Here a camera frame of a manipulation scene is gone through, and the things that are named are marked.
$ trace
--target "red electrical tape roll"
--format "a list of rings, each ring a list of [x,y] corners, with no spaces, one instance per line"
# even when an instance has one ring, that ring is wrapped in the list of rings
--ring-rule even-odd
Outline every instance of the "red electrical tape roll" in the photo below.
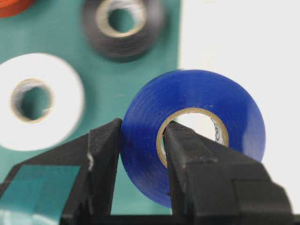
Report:
[[[0,17],[17,15],[29,8],[36,0],[0,0]]]

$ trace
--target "electrical tape roll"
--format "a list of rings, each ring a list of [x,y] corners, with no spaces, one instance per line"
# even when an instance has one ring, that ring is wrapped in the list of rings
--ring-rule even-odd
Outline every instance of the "electrical tape roll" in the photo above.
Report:
[[[127,32],[109,24],[109,14],[128,10],[135,21]],[[159,0],[86,0],[83,26],[91,45],[108,58],[130,58],[145,52],[159,36],[165,23],[165,11]]]
[[[185,113],[210,116],[216,141],[262,160],[265,127],[258,106],[236,82],[213,72],[178,70],[147,83],[134,97],[121,126],[120,154],[135,186],[171,206],[161,138],[166,125]]]
[[[36,0],[0,0],[0,18],[20,14]]]
[[[64,60],[45,53],[12,58],[0,65],[0,145],[18,151],[40,150],[65,140],[84,110],[83,84]],[[22,112],[24,94],[41,88],[49,96],[43,115],[30,120]]]

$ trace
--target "green cutting mat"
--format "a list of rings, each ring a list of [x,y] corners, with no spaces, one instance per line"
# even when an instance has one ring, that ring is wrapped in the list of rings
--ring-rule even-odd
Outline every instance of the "green cutting mat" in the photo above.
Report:
[[[123,118],[132,98],[146,82],[177,68],[180,0],[162,1],[168,14],[163,34],[146,55],[129,63],[107,60],[90,47],[82,28],[83,2],[38,0],[21,15],[0,19],[0,63],[27,53],[50,53],[69,62],[79,73],[85,87],[86,112],[79,128],[67,141],[116,117]],[[3,82],[5,74],[0,74],[0,78]],[[16,152],[0,148],[0,182],[13,165],[44,151]],[[152,202],[135,188],[120,160],[112,213],[169,212],[169,209]]]

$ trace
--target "tape core hole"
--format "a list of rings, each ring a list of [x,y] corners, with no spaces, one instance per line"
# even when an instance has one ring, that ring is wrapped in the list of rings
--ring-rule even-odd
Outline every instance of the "tape core hole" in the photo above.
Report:
[[[129,37],[146,24],[146,8],[140,0],[104,0],[96,9],[95,19],[99,30],[107,36]]]
[[[135,22],[129,10],[116,9],[108,18],[109,25],[118,32],[124,33],[133,29]]]
[[[48,114],[51,104],[49,90],[42,82],[35,79],[21,82],[13,92],[13,111],[25,122],[41,121]]]
[[[229,146],[229,137],[227,129],[218,116],[205,109],[183,109],[170,115],[163,122],[157,134],[157,153],[160,161],[165,167],[167,167],[167,163],[163,133],[165,127],[171,121],[178,122],[188,128],[193,129],[196,133],[204,137],[207,137],[225,146]]]

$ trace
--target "white surface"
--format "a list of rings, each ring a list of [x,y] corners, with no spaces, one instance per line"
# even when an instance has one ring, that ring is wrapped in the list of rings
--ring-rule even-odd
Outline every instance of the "white surface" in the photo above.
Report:
[[[183,0],[179,67],[243,86],[266,126],[263,163],[300,213],[299,0]]]
[[[213,141],[216,140],[215,125],[211,118],[201,113],[187,113],[180,115],[174,121],[192,128],[196,133],[209,138]]]
[[[64,60],[44,53],[10,59],[0,65],[0,145],[19,151],[51,147],[76,128],[84,108],[79,75]],[[51,93],[52,107],[44,119],[30,123],[16,117],[11,96],[25,79],[42,81]]]

